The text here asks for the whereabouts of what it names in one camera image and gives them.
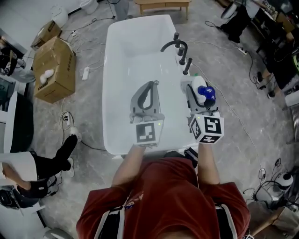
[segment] cardboard box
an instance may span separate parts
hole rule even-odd
[[[287,17],[283,13],[278,14],[276,21],[282,22],[282,25],[286,33],[289,33],[295,29],[295,27],[292,25],[292,23],[287,19]]]
[[[53,76],[42,85],[40,76],[46,70],[54,70]],[[53,37],[36,52],[33,71],[36,77],[34,96],[54,103],[75,92],[76,57],[69,45],[59,37]]]
[[[52,39],[55,36],[59,36],[61,32],[62,30],[53,20],[49,21],[38,32],[37,36],[31,44],[31,48],[34,50],[39,49],[48,40]]]

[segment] faucet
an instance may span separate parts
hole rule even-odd
[[[185,47],[182,59],[179,61],[180,65],[185,65],[185,58],[186,58],[186,54],[187,54],[187,50],[188,50],[188,45],[184,41],[175,40],[175,41],[168,42],[161,48],[161,52],[164,52],[166,50],[166,48],[168,48],[169,46],[174,45],[174,44],[182,44]]]

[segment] gray concrete floor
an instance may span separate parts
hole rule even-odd
[[[274,101],[266,96],[267,91],[259,91],[249,80],[251,59],[242,55],[227,36],[205,25],[212,21],[221,25],[223,8],[213,0],[194,0],[189,7],[189,20],[185,20],[185,11],[178,9],[145,11],[145,15],[169,14],[180,33],[182,40],[211,42],[222,46],[225,50],[213,45],[189,43],[187,55],[200,66],[205,75],[215,83],[225,95],[227,101],[244,123],[249,135],[254,141],[260,156],[261,164],[267,170],[270,179],[274,162],[281,157],[285,169],[291,169],[294,162],[294,146],[286,142],[292,139],[292,122],[288,112],[282,112],[283,96]],[[130,1],[129,14],[140,17],[139,7]],[[64,29],[76,29],[90,23],[92,18],[112,17],[109,5],[101,2],[97,11],[86,15],[84,11],[74,13]],[[80,29],[86,39],[105,43],[107,29],[114,20],[102,20]],[[66,39],[70,32],[64,32]],[[76,49],[82,41],[74,39],[71,44]],[[258,48],[258,37],[254,30],[247,28],[241,36],[241,45],[251,52],[254,63],[252,76],[258,70],[263,70],[263,62],[255,53]],[[75,119],[75,126],[82,133],[83,140],[91,146],[104,148],[102,137],[102,74],[103,68],[93,70],[87,81],[82,81],[83,69],[100,59],[93,65],[103,63],[105,46],[94,42],[86,42],[77,54],[76,92],[67,97],[62,106],[62,100],[48,104],[34,99],[35,135],[32,148],[40,156],[53,157],[62,142],[62,130],[58,119],[61,111],[70,111]],[[190,69],[194,74],[199,72],[194,66]],[[225,136],[213,146],[214,157],[222,182],[234,181],[240,190],[256,187],[259,183],[259,162],[256,151],[249,137],[243,130],[238,118],[229,109],[220,92],[217,91],[217,104],[225,118]],[[117,170],[120,160],[113,160],[107,152],[92,150],[78,144],[72,153],[75,162],[75,176],[68,178],[63,173],[64,182],[59,192],[42,200],[46,208],[42,210],[45,221],[50,227],[58,227],[77,238],[76,222],[82,212],[90,190],[108,187]]]

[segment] red t-shirt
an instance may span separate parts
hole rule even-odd
[[[91,191],[77,223],[79,238],[93,239],[102,215],[125,202],[124,239],[155,239],[171,226],[187,227],[199,239],[219,239],[215,203],[229,208],[239,239],[250,219],[234,183],[198,187],[190,160],[163,158],[144,163],[130,188]]]

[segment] white stripe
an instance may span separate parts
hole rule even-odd
[[[120,210],[120,223],[118,226],[117,239],[123,238],[123,231],[125,227],[125,207]]]
[[[226,212],[226,215],[228,217],[228,224],[229,224],[230,230],[232,231],[233,239],[238,239],[237,231],[236,231],[235,225],[234,225],[234,221],[233,221],[232,215],[229,212],[228,207],[225,204],[221,204],[221,207],[223,207],[223,209]]]
[[[106,219],[107,219],[107,217],[108,217],[108,214],[109,214],[109,211],[106,211],[106,212],[103,214],[103,216],[102,216],[102,218],[101,218],[101,221],[100,221],[100,224],[99,224],[99,227],[98,227],[98,229],[97,229],[97,232],[95,233],[94,239],[98,239],[99,234],[100,234],[100,232],[102,231],[103,226],[104,226],[104,223],[105,223],[105,221],[106,221]]]

